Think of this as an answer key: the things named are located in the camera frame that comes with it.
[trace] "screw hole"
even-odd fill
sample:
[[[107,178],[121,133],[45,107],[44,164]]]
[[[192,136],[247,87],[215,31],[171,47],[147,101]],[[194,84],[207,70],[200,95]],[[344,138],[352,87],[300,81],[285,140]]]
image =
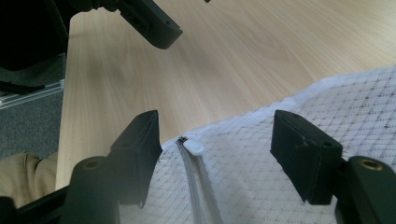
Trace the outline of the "screw hole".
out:
[[[94,169],[98,168],[99,165],[100,165],[99,161],[89,161],[84,164],[84,169],[85,170],[94,170]]]
[[[379,164],[376,161],[370,161],[370,160],[361,160],[360,164],[369,170],[374,170],[374,171],[381,171],[383,169],[382,165]]]

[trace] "khaki pants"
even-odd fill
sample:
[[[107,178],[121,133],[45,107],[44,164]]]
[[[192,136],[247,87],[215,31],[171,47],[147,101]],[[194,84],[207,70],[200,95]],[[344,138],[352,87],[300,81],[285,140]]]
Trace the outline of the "khaki pants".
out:
[[[41,161],[28,152],[0,160],[0,196],[11,197],[19,208],[52,193],[57,160],[58,153]]]

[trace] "white mesh fabric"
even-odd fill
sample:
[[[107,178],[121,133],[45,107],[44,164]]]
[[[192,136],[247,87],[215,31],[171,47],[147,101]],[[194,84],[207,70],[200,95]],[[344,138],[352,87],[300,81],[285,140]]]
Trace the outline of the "white mesh fabric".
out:
[[[303,204],[270,153],[275,110],[317,125],[344,146],[345,159],[368,156],[395,170],[395,94],[396,67],[328,77],[282,102],[186,133],[207,148],[205,168],[224,223],[334,223],[336,200]]]

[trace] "small black object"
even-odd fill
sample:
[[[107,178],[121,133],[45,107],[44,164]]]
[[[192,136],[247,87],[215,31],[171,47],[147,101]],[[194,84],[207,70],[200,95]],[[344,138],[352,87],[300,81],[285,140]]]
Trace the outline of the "small black object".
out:
[[[121,16],[154,47],[168,49],[183,33],[151,0],[120,0],[116,6]]]
[[[275,112],[271,153],[303,201],[329,204],[329,176],[341,160],[342,146],[303,117]]]
[[[18,213],[14,201],[8,197],[0,197],[0,223],[13,224],[18,223]]]

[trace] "floor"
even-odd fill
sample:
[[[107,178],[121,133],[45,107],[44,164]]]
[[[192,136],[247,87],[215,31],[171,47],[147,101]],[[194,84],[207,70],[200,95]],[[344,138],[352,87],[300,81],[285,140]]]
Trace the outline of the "floor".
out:
[[[28,69],[10,72],[0,68],[0,80],[38,86],[64,79],[65,55]],[[39,158],[58,151],[63,92],[0,109],[0,159],[29,151]]]

